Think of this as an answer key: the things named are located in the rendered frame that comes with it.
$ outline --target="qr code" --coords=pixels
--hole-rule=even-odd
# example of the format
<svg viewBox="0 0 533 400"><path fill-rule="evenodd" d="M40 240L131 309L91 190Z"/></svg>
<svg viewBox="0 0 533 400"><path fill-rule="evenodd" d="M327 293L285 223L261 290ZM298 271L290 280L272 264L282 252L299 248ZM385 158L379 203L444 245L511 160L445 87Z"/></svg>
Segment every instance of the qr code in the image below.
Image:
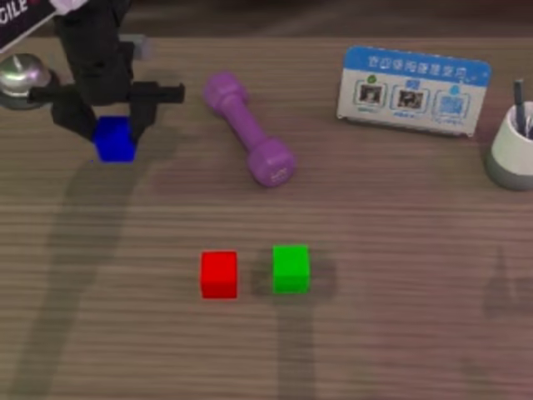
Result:
<svg viewBox="0 0 533 400"><path fill-rule="evenodd" d="M443 96L439 104L439 113L448 115L461 115L464 112L465 102L461 97Z"/></svg>

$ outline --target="purple dumbbell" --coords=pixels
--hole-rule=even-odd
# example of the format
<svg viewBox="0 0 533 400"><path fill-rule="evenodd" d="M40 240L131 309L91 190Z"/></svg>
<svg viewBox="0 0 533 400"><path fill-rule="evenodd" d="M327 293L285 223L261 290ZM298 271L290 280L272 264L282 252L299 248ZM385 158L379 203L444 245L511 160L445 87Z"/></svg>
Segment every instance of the purple dumbbell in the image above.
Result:
<svg viewBox="0 0 533 400"><path fill-rule="evenodd" d="M248 151L248 169L263 186L273 188L288 181L296 160L279 140L265 135L246 106L248 93L229 72L218 73L207 81L204 100L223 116Z"/></svg>

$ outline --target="dumbbell handle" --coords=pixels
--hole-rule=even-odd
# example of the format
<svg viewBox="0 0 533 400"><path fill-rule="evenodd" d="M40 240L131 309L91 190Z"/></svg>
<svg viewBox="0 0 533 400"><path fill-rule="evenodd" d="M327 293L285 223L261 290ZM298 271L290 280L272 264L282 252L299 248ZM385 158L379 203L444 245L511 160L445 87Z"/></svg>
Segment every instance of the dumbbell handle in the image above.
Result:
<svg viewBox="0 0 533 400"><path fill-rule="evenodd" d="M267 135L248 110L247 105L238 96L225 99L221 110L248 152L267 140Z"/></svg>

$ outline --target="blue cube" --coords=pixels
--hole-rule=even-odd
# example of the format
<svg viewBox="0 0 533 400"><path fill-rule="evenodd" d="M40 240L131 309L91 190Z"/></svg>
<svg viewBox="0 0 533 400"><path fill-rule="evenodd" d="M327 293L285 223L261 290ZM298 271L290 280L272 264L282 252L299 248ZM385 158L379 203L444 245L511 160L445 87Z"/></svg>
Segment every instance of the blue cube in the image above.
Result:
<svg viewBox="0 0 533 400"><path fill-rule="evenodd" d="M132 163L137 147L128 117L100 117L92 137L102 163Z"/></svg>

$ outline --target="dumbbell end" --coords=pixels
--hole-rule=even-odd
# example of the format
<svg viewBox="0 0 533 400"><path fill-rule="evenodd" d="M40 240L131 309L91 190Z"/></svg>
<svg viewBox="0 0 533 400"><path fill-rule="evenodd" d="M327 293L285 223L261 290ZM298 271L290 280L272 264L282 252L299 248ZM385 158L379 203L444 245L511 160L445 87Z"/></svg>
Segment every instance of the dumbbell end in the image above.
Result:
<svg viewBox="0 0 533 400"><path fill-rule="evenodd" d="M236 96L244 103L248 101L247 90L231 72L220 72L207 80L203 98L215 113L221 115L224 113L224 100L230 96Z"/></svg>
<svg viewBox="0 0 533 400"><path fill-rule="evenodd" d="M275 188L288 182L296 170L296 159L277 139L269 139L248 155L248 169L258 183Z"/></svg>

